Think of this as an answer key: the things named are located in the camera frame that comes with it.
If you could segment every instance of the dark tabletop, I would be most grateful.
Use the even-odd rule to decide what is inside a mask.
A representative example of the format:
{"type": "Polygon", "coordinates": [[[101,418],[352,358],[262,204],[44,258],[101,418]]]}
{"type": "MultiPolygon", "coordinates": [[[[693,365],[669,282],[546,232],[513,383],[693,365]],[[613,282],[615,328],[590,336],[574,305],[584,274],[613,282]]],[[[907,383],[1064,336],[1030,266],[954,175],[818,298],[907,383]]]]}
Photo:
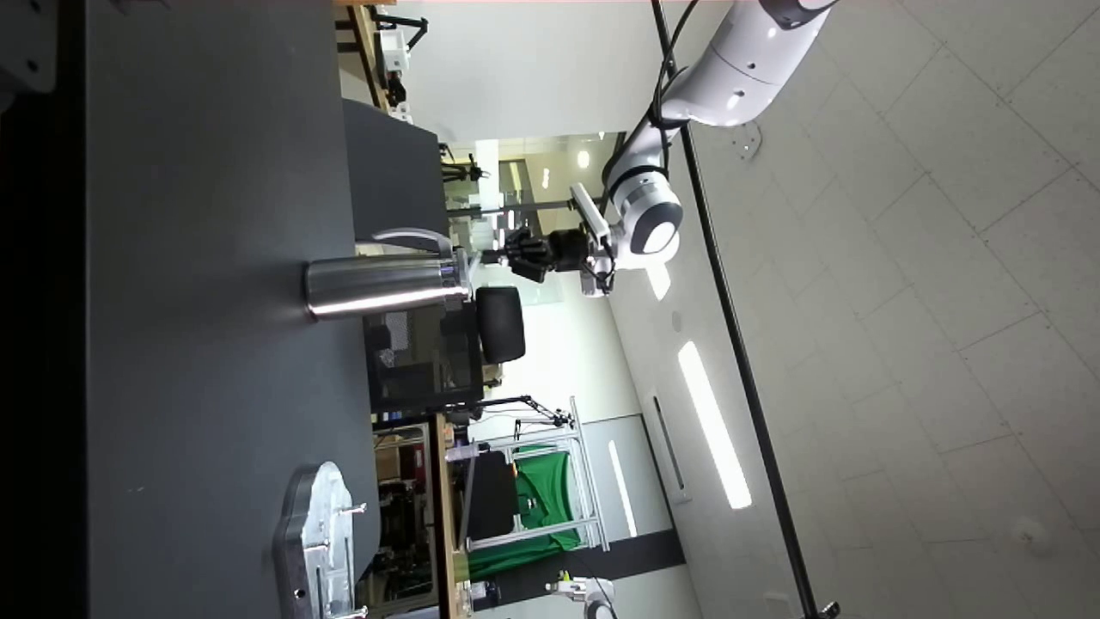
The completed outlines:
{"type": "Polygon", "coordinates": [[[424,226],[447,234],[444,166],[437,134],[387,115],[345,103],[354,236],[424,226]]]}
{"type": "Polygon", "coordinates": [[[327,3],[85,3],[90,616],[279,616],[271,537],[319,461],[372,557],[360,332],[302,305],[352,247],[327,3]]]}

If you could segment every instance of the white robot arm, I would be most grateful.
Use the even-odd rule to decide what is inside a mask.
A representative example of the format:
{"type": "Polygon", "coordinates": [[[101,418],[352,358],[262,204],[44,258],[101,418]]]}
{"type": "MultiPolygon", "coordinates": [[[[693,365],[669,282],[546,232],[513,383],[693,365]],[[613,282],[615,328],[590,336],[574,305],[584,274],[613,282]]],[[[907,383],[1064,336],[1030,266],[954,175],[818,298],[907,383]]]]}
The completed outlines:
{"type": "Polygon", "coordinates": [[[684,123],[757,122],[800,67],[832,3],[737,0],[728,6],[706,54],[656,97],[604,166],[602,209],[590,208],[584,185],[574,185],[574,204],[593,236],[588,279],[609,282],[602,270],[641,270],[678,250],[684,209],[664,173],[668,145],[684,123]]]}

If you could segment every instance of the ceiling light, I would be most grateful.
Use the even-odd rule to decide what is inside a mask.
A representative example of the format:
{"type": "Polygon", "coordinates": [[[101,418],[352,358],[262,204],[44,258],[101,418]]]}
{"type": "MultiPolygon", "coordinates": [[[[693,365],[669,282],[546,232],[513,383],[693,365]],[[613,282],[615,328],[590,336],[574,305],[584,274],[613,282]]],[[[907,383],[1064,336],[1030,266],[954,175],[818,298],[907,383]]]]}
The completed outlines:
{"type": "Polygon", "coordinates": [[[621,461],[617,461],[615,442],[609,442],[609,458],[613,458],[613,473],[615,473],[615,485],[617,485],[617,502],[621,502],[627,531],[628,531],[628,537],[638,537],[638,524],[637,524],[637,517],[633,517],[633,502],[628,502],[628,489],[627,489],[627,475],[621,475],[621,461]]]}
{"type": "Polygon", "coordinates": [[[513,189],[521,193],[521,168],[515,162],[510,166],[510,175],[513,175],[513,189]]]}
{"type": "Polygon", "coordinates": [[[745,505],[751,505],[751,493],[748,493],[742,461],[733,451],[728,427],[723,419],[710,379],[708,379],[708,373],[706,373],[706,365],[698,358],[693,340],[688,340],[678,352],[678,360],[682,360],[682,376],[684,376],[692,401],[693,401],[693,418],[698,418],[701,437],[708,442],[708,451],[710,451],[726,502],[728,502],[728,510],[745,510],[745,505]]]}
{"type": "Polygon", "coordinates": [[[432,304],[432,298],[456,298],[456,295],[468,295],[468,286],[408,288],[408,294],[382,294],[382,295],[308,304],[308,313],[313,313],[313,315],[377,313],[377,311],[418,305],[418,304],[432,304]]]}

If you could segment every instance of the white ceiling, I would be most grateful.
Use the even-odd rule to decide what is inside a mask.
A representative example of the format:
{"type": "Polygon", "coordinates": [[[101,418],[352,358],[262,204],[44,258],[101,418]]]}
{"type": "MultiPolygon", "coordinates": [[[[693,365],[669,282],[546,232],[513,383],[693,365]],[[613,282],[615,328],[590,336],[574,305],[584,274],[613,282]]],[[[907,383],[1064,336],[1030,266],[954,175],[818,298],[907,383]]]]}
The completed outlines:
{"type": "MultiPolygon", "coordinates": [[[[857,619],[1100,609],[1100,0],[841,0],[742,162],[693,131],[818,599],[857,619]]],[[[688,27],[682,62],[708,37],[688,27]]],[[[692,195],[678,162],[678,193],[692,195]]],[[[798,616],[688,204],[664,304],[621,274],[708,619],[798,616]],[[672,352],[698,340],[757,505],[728,512],[672,352]]]]}

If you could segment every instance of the fluorescent light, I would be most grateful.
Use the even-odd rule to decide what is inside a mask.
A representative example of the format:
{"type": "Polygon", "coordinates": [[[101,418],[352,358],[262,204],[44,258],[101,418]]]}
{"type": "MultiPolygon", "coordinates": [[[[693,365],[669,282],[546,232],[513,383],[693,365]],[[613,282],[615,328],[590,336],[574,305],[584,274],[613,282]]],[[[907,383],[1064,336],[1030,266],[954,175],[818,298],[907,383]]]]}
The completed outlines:
{"type": "Polygon", "coordinates": [[[627,512],[627,531],[628,531],[628,537],[638,537],[638,524],[633,518],[633,502],[628,502],[628,493],[627,493],[627,477],[621,477],[621,461],[617,461],[615,442],[609,442],[609,455],[613,455],[613,473],[615,473],[615,485],[617,485],[617,502],[621,502],[621,512],[627,512]]]}
{"type": "Polygon", "coordinates": [[[649,274],[654,295],[664,298],[668,288],[672,286],[672,274],[668,273],[668,266],[649,266],[647,274],[649,274]]]}
{"type": "Polygon", "coordinates": [[[710,446],[710,461],[714,461],[726,502],[728,502],[728,510],[745,510],[745,505],[751,505],[751,493],[748,493],[742,461],[733,451],[733,437],[726,430],[710,379],[708,379],[708,373],[706,373],[706,365],[698,358],[693,340],[688,340],[678,352],[678,360],[682,360],[682,373],[684,373],[684,383],[688,383],[688,391],[692,391],[692,401],[693,401],[693,418],[701,422],[701,437],[710,446]]]}
{"type": "Polygon", "coordinates": [[[513,175],[515,193],[521,193],[521,175],[519,175],[515,162],[510,166],[510,175],[513,175]]]}
{"type": "Polygon", "coordinates": [[[360,298],[345,298],[345,304],[313,304],[308,313],[313,315],[372,313],[372,311],[431,304],[431,298],[447,298],[447,295],[468,295],[468,288],[465,286],[447,286],[447,288],[412,288],[412,294],[360,295],[360,298]]]}

